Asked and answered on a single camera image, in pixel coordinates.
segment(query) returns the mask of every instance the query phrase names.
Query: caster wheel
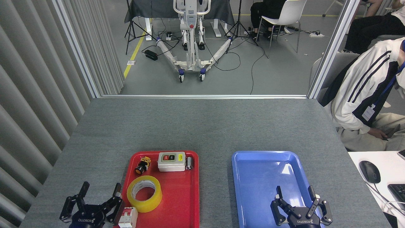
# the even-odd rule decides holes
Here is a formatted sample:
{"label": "caster wheel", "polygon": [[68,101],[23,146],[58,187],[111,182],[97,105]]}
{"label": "caster wheel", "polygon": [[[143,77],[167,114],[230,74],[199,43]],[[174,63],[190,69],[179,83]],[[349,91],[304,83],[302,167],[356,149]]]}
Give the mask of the caster wheel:
{"label": "caster wheel", "polygon": [[203,43],[200,43],[200,44],[198,45],[198,49],[200,49],[201,51],[202,51],[202,50],[205,50],[205,45],[204,45]]}

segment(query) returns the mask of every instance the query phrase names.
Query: table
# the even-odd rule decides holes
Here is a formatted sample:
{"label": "table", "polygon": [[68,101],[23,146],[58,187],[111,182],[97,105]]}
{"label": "table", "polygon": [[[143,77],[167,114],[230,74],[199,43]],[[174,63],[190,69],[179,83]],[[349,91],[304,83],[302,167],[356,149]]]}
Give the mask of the table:
{"label": "table", "polygon": [[60,211],[84,181],[85,201],[102,203],[123,183],[134,153],[164,150],[199,156],[201,228],[239,226],[231,156],[252,150],[296,153],[329,200],[329,227],[389,227],[314,99],[101,98],[86,109],[20,228],[67,228]]}
{"label": "table", "polygon": [[[359,163],[364,160],[373,163],[378,168],[381,175],[381,182],[376,184],[376,187],[389,201],[395,201],[395,199],[387,186],[389,184],[405,183],[405,160],[400,158],[397,153],[397,151],[349,152],[349,155],[357,166],[359,173],[361,173]],[[373,194],[382,211],[397,217],[398,228],[405,228],[405,217],[395,209],[389,210],[389,208],[392,208],[390,205],[387,205],[384,208],[385,201],[382,197],[371,189],[370,192]]]}
{"label": "table", "polygon": [[[124,23],[131,20],[132,17],[144,17],[146,22],[146,31],[151,34],[151,24],[149,18],[179,18],[178,14],[173,10],[172,0],[132,0],[130,3],[131,12],[127,12]],[[221,33],[218,29],[218,20],[223,21],[224,30],[228,32],[227,24],[235,24],[229,0],[213,0],[211,2],[211,10],[204,15],[204,19],[214,19],[211,24],[216,37],[220,37]]]}

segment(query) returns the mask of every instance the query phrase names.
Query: computer mouse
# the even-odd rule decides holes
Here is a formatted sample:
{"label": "computer mouse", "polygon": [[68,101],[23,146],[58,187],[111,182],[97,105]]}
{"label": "computer mouse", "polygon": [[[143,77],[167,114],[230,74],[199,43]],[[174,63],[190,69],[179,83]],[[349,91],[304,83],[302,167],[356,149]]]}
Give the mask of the computer mouse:
{"label": "computer mouse", "polygon": [[381,176],[379,174],[378,168],[369,161],[361,161],[359,163],[361,172],[364,175],[364,178],[373,184],[380,183]]}

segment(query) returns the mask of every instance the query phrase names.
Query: gray table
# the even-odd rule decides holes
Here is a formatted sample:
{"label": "gray table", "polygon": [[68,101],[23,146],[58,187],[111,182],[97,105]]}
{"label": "gray table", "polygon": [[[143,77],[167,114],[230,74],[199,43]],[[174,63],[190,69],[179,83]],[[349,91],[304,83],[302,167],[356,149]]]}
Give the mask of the gray table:
{"label": "gray table", "polygon": [[131,155],[158,150],[198,153],[201,228],[239,226],[231,164],[239,150],[295,152],[329,200],[330,227],[389,227],[316,100],[132,98],[91,102],[20,227],[68,227],[58,217],[83,181],[86,203],[102,203]]}

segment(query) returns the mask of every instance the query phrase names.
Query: white jacket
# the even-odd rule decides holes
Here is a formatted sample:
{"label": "white jacket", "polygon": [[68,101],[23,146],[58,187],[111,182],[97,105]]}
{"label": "white jacket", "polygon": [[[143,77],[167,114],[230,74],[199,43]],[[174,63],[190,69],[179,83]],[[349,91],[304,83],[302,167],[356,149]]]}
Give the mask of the white jacket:
{"label": "white jacket", "polygon": [[[378,42],[360,55],[348,69],[336,97],[325,106],[336,127],[360,130],[360,134],[370,130],[370,127],[353,115],[353,111],[364,99],[373,95],[377,86],[386,79],[389,63],[397,61],[404,39]],[[397,82],[394,88],[405,99],[405,90]]]}

